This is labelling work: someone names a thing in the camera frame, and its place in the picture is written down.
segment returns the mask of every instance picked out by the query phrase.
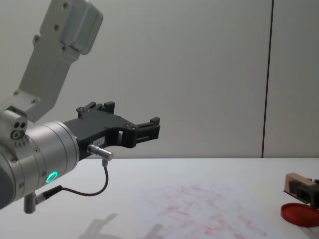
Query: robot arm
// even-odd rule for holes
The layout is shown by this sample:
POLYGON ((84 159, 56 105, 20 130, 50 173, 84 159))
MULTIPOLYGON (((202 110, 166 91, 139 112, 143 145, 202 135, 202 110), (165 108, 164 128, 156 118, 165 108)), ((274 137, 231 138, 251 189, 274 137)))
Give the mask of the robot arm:
POLYGON ((0 106, 36 122, 51 110, 71 64, 88 54, 98 34, 103 15, 85 0, 53 0, 19 88, 0 106))
POLYGON ((79 107, 78 118, 65 123, 27 127, 28 120, 36 122, 53 108, 70 65, 90 52, 102 20, 86 0, 52 0, 40 35, 33 38, 34 51, 21 84, 0 104, 0 209, 24 197, 25 212, 33 213, 36 203, 63 188, 38 197, 35 190, 70 172, 80 160, 98 155, 108 176, 113 154, 105 147, 132 148, 158 138, 159 118, 131 123, 114 114, 113 102, 79 107))

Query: black cable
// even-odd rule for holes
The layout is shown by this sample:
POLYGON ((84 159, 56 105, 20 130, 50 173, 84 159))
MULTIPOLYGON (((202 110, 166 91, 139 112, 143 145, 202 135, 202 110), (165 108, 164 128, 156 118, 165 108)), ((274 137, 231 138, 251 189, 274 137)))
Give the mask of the black cable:
POLYGON ((104 172, 105 172, 105 184, 104 184, 104 187, 97 193, 81 193, 81 192, 75 191, 73 189, 63 188, 63 187, 62 187, 62 190, 68 191, 71 193, 75 193, 77 195, 86 196, 86 197, 97 196, 97 195, 103 193, 109 184, 109 173, 108 173, 108 169, 106 167, 104 168, 104 172))

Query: white table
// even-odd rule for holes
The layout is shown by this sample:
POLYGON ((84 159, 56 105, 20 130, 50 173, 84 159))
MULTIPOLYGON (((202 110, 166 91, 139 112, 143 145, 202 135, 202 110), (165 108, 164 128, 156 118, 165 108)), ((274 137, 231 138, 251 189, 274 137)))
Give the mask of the white table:
MULTIPOLYGON (((152 187, 234 180, 274 227, 288 239, 318 238, 284 221, 281 205, 298 202, 283 193, 285 175, 319 178, 319 159, 114 159, 110 184, 97 197, 61 192, 26 215, 23 200, 0 211, 1 239, 136 239, 137 192, 152 187)), ((82 192, 104 183, 101 160, 81 161, 76 169, 39 192, 61 184, 82 192)))

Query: red plastic cap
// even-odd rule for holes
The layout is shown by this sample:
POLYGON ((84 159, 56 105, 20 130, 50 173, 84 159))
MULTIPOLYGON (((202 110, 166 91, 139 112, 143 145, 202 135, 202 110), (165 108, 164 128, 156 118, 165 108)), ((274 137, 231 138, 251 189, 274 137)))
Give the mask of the red plastic cap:
POLYGON ((281 207, 281 216, 296 226, 319 227, 319 211, 305 204, 288 203, 281 207))

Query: wall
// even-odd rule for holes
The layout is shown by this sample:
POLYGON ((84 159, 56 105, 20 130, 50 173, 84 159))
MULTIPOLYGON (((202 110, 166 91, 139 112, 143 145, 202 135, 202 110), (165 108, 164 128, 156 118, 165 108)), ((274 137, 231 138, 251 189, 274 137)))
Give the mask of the wall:
POLYGON ((276 0, 265 157, 319 156, 319 1, 276 0))
MULTIPOLYGON (((161 117, 160 139, 117 157, 260 157, 270 0, 93 0, 104 22, 40 122, 91 101, 135 123, 161 117)), ((49 0, 0 2, 0 98, 18 86, 49 0)))

